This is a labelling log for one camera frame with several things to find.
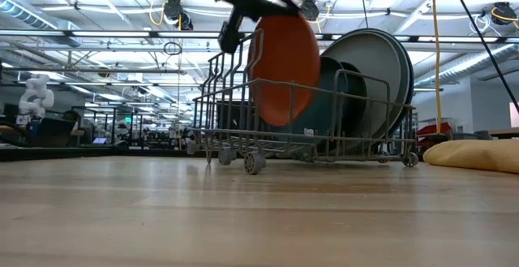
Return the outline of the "small orange plate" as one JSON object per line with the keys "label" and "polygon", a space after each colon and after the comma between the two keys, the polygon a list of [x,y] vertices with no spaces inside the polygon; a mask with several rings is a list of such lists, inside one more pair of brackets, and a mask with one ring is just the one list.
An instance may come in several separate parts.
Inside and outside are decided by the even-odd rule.
{"label": "small orange plate", "polygon": [[313,90],[291,88],[288,83],[315,87],[320,78],[320,53],[310,24],[302,17],[270,16],[256,25],[263,32],[251,40],[249,76],[259,115],[273,126],[285,126],[310,105]]}

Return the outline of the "wooden background table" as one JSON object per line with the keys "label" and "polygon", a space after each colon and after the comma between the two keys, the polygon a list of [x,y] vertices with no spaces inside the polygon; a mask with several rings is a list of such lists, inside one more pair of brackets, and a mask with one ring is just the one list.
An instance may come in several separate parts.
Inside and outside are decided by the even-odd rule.
{"label": "wooden background table", "polygon": [[490,130],[489,135],[498,140],[519,139],[519,127]]}

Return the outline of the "large grey plate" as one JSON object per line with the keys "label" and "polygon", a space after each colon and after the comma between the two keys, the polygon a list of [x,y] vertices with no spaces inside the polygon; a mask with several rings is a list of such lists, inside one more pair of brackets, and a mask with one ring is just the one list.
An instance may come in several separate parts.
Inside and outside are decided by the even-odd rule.
{"label": "large grey plate", "polygon": [[347,137],[376,140],[389,136],[392,123],[390,110],[396,103],[401,84],[401,64],[392,42],[363,28],[348,32],[334,41],[321,57],[335,59],[342,69],[337,78],[345,76],[348,97],[338,97],[342,116],[335,130]]}

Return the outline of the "small dark teal plate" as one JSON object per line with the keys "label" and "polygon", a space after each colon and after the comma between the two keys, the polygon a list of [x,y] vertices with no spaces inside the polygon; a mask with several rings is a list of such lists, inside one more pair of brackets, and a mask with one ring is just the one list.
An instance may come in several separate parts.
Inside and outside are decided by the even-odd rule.
{"label": "small dark teal plate", "polygon": [[328,92],[311,90],[314,93],[314,97],[310,105],[292,123],[292,132],[294,134],[304,135],[305,129],[313,130],[315,136],[326,136],[331,132],[332,90],[337,88],[337,91],[340,93],[345,93],[348,90],[345,76],[339,76],[337,78],[337,86],[335,86],[335,73],[340,69],[342,69],[342,65],[335,59],[329,57],[320,58],[318,88],[328,90]]}

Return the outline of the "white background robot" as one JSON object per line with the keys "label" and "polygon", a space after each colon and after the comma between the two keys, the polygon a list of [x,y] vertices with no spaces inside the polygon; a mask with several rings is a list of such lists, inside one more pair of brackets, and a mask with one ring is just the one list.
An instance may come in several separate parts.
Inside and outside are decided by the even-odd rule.
{"label": "white background robot", "polygon": [[19,100],[16,124],[22,127],[41,122],[48,108],[54,105],[54,92],[47,88],[48,75],[36,75],[26,81],[26,89]]}

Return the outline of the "red bin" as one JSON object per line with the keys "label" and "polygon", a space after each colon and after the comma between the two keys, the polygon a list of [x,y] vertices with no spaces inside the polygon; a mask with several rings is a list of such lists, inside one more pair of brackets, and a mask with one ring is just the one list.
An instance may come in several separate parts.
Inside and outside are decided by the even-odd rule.
{"label": "red bin", "polygon": [[436,125],[426,125],[417,131],[418,146],[430,147],[449,140],[452,127],[448,123],[441,123],[440,131]]}

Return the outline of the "black background cabinet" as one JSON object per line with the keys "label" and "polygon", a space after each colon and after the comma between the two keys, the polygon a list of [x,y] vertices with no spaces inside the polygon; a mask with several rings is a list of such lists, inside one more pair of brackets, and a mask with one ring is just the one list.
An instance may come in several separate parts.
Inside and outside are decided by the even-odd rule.
{"label": "black background cabinet", "polygon": [[217,128],[251,130],[255,125],[255,105],[249,101],[217,101]]}

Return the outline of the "folded yellow towel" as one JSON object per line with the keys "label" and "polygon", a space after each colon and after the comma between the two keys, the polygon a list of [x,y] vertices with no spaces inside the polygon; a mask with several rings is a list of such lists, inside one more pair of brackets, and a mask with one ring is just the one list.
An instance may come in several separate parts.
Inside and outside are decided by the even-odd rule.
{"label": "folded yellow towel", "polygon": [[519,174],[519,140],[450,140],[430,147],[423,160],[435,166]]}

